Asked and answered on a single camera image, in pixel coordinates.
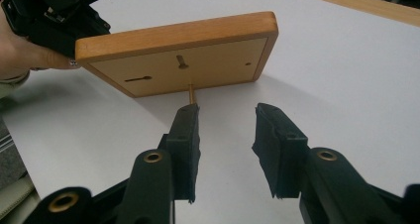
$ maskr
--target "wooden board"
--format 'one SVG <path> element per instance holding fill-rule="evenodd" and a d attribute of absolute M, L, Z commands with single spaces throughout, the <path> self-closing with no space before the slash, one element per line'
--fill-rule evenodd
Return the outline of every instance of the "wooden board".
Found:
<path fill-rule="evenodd" d="M 420 9 L 381 0 L 324 0 L 344 7 L 420 27 Z"/>
<path fill-rule="evenodd" d="M 256 81 L 278 35 L 272 12 L 81 39 L 76 60 L 131 97 Z"/>

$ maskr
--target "brass insert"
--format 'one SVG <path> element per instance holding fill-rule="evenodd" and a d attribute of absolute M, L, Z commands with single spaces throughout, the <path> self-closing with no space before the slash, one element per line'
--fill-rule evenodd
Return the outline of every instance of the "brass insert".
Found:
<path fill-rule="evenodd" d="M 53 213 L 62 212 L 72 207 L 78 201 L 78 194 L 66 192 L 57 196 L 49 205 L 49 211 Z"/>

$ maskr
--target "keyhole slot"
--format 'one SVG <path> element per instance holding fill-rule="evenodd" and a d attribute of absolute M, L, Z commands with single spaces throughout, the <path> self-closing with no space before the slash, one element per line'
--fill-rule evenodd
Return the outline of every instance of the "keyhole slot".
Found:
<path fill-rule="evenodd" d="M 137 80 L 150 80 L 150 79 L 152 79 L 151 76 L 143 76 L 143 77 L 138 77 L 138 78 L 130 78 L 130 79 L 127 79 L 127 80 L 124 80 L 124 81 L 132 82 L 132 81 L 137 81 Z"/>
<path fill-rule="evenodd" d="M 185 63 L 185 60 L 183 59 L 183 56 L 178 55 L 176 56 L 176 59 L 178 59 L 179 67 L 180 69 L 186 69 L 189 68 L 189 65 Z"/>

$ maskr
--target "wooden plaque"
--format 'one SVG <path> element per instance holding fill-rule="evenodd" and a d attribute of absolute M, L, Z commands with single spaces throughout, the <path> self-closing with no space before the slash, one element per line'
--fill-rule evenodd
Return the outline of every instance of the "wooden plaque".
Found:
<path fill-rule="evenodd" d="M 278 35 L 271 12 L 76 42 L 76 60 L 131 97 L 256 81 Z"/>

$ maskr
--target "robotic hand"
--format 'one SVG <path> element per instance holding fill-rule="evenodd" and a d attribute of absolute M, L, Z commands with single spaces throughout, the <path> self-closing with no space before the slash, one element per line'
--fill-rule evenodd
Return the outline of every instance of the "robotic hand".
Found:
<path fill-rule="evenodd" d="M 12 31 L 34 44 L 74 57 L 75 41 L 109 34 L 110 25 L 89 4 L 97 0 L 3 0 Z"/>

